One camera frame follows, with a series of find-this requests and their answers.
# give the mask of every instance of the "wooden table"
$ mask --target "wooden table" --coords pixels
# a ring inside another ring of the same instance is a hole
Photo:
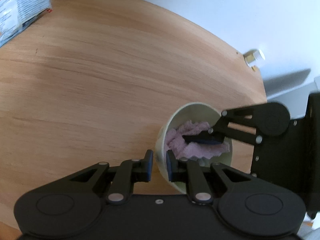
[[[241,53],[170,11],[142,0],[52,5],[0,49],[0,221],[12,227],[23,193],[100,161],[143,157],[185,103],[266,101]],[[234,167],[248,171],[251,156],[234,144]],[[176,191],[154,165],[135,192]]]

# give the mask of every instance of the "snack package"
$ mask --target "snack package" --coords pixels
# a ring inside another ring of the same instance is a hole
[[[25,30],[45,10],[51,11],[50,0],[0,0],[0,47]]]

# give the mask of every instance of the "silver rivet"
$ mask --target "silver rivet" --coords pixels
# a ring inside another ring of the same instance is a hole
[[[112,193],[108,196],[108,200],[113,202],[121,201],[123,199],[124,199],[124,196],[120,193]]]
[[[156,204],[162,204],[163,202],[164,202],[163,199],[157,199],[157,200],[155,201]]]
[[[196,199],[200,200],[200,201],[207,201],[211,198],[211,195],[209,193],[206,192],[200,192],[196,194]]]
[[[257,143],[257,144],[262,143],[262,136],[261,136],[261,135],[258,135],[258,136],[256,137],[256,143]]]

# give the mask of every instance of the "bowl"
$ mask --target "bowl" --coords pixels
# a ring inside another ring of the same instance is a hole
[[[159,167],[161,175],[181,193],[186,193],[186,184],[183,182],[169,182],[167,166],[165,162],[164,152],[164,138],[167,131],[172,128],[177,129],[179,126],[184,124],[186,121],[191,120],[194,122],[208,122],[210,126],[214,125],[221,117],[220,112],[214,109],[212,106],[201,102],[192,102],[180,107],[168,120],[168,122],[162,126],[159,131],[156,146],[155,146],[155,159]],[[232,141],[230,138],[226,138],[225,142],[230,145],[230,152],[222,153],[219,157],[212,157],[205,166],[209,167],[210,163],[223,163],[228,166],[231,165],[232,159]]]

